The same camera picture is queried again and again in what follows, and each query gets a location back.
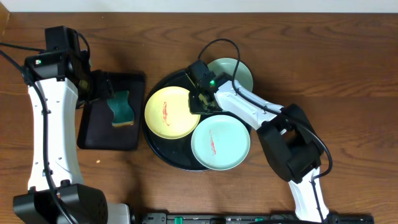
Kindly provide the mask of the yellow plate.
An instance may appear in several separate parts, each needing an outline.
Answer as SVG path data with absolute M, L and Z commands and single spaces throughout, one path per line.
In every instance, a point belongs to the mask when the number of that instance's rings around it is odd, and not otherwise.
M 179 86 L 156 91 L 144 110 L 148 128 L 164 139 L 179 139 L 190 134 L 200 122 L 200 115 L 191 114 L 188 95 L 189 91 Z

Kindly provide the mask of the green yellow sponge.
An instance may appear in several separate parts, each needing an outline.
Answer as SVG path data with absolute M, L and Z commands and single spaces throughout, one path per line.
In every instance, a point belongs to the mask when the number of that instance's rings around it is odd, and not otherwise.
M 107 104 L 113 112 L 112 125 L 114 127 L 129 126 L 134 124 L 135 114 L 129 105 L 129 91 L 118 91 L 114 98 L 107 100 Z

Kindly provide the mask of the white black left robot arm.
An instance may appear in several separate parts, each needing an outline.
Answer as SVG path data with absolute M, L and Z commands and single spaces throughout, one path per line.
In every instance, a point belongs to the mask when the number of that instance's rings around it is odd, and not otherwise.
M 89 101 L 95 84 L 87 52 L 30 56 L 24 81 L 34 114 L 34 159 L 28 192 L 13 198 L 24 223 L 130 223 L 126 204 L 109 203 L 86 186 L 76 153 L 75 109 Z

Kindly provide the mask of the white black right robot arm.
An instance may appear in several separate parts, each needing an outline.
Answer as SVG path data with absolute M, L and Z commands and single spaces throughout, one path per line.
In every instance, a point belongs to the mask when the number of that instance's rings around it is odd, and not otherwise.
M 320 157 L 330 155 L 325 143 L 313 130 L 303 110 L 270 103 L 229 75 L 217 77 L 213 72 L 188 75 L 195 89 L 190 94 L 192 113 L 227 111 L 256 130 L 272 170 L 288 182 L 299 220 L 323 223 L 329 209 L 323 201 L 319 179 L 327 175 L 320 170 Z

